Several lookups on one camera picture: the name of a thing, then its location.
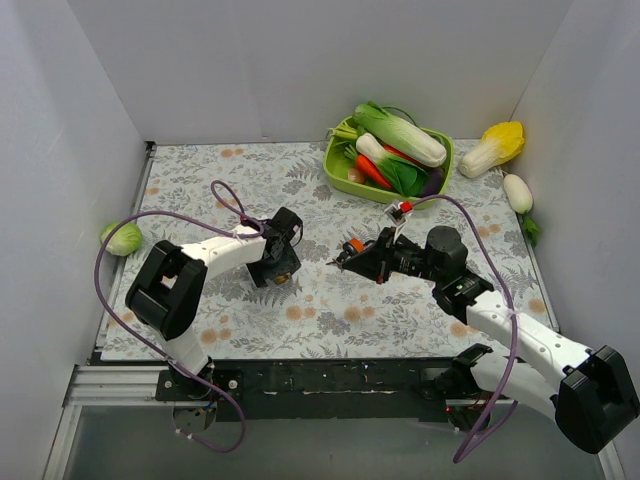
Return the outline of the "orange black padlock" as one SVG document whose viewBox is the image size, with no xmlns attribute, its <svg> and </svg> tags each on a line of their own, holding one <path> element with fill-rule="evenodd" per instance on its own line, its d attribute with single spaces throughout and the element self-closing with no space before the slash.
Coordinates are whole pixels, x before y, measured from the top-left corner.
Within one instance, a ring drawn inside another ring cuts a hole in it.
<svg viewBox="0 0 640 480">
<path fill-rule="evenodd" d="M 374 243 L 374 240 L 361 241 L 357 238 L 352 238 L 343 244 L 343 252 L 348 256 L 354 256 L 361 253 Z"/>
</svg>

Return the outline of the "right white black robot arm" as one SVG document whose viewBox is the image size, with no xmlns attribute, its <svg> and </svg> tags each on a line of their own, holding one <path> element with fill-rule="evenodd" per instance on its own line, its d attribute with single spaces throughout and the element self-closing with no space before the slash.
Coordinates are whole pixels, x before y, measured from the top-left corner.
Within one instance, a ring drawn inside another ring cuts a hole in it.
<svg viewBox="0 0 640 480">
<path fill-rule="evenodd" d="M 495 356 L 457 367 L 452 383 L 460 395 L 492 390 L 553 419 L 579 449 L 603 450 L 639 416 L 639 398 L 622 355 L 609 346 L 593 350 L 516 312 L 468 268 L 467 254 L 452 227 L 432 228 L 424 246 L 386 228 L 376 240 L 345 243 L 334 262 L 378 284 L 393 273 L 434 282 L 432 295 L 446 314 L 488 334 L 522 361 L 505 383 L 501 373 L 489 371 L 506 366 Z"/>
</svg>

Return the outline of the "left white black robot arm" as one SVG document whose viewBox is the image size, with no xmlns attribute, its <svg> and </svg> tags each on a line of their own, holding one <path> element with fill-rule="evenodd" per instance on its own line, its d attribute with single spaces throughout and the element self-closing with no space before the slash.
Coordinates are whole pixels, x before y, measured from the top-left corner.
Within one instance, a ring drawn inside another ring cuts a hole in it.
<svg viewBox="0 0 640 480">
<path fill-rule="evenodd" d="M 301 263 L 292 245 L 303 230 L 301 218 L 282 207 L 267 220 L 246 217 L 229 236 L 176 246 L 154 245 L 127 292 L 125 304 L 177 362 L 178 387 L 193 400 L 213 386 L 210 363 L 193 328 L 205 283 L 244 266 L 258 288 L 281 284 Z"/>
</svg>

